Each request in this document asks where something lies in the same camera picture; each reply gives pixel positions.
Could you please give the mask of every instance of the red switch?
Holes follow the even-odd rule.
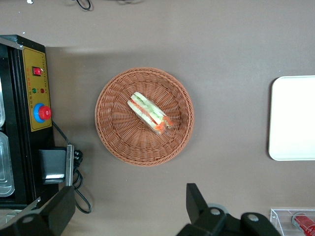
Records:
[[[41,76],[41,69],[33,66],[33,75]]]
[[[51,110],[48,106],[41,106],[38,109],[38,116],[42,120],[48,120],[51,117]]]

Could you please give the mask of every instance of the red object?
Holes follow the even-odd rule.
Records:
[[[306,236],[315,236],[315,222],[308,218],[305,213],[296,213],[292,217],[292,223]]]
[[[41,75],[41,69],[39,67],[33,67],[33,75],[40,76]]]
[[[41,106],[38,110],[38,116],[42,120],[48,120],[51,117],[51,109],[48,106]]]

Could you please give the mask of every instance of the white tray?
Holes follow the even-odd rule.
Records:
[[[269,154],[315,160],[315,76],[284,76],[272,85]]]

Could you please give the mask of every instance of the blue ring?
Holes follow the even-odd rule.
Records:
[[[38,114],[39,108],[42,107],[42,106],[44,106],[44,104],[42,104],[42,103],[37,103],[37,104],[35,105],[35,107],[34,107],[34,110],[33,110],[34,118],[35,118],[35,120],[36,120],[38,123],[43,123],[43,122],[45,122],[45,120],[41,119],[41,118],[39,117],[39,114]]]

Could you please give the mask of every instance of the wicker basket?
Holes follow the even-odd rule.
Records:
[[[136,91],[174,122],[167,133],[156,134],[128,106]],[[133,68],[114,77],[95,108],[96,129],[104,145],[117,158],[137,166],[159,165],[176,156],[191,136],[193,121],[192,102],[184,86],[155,68]]]

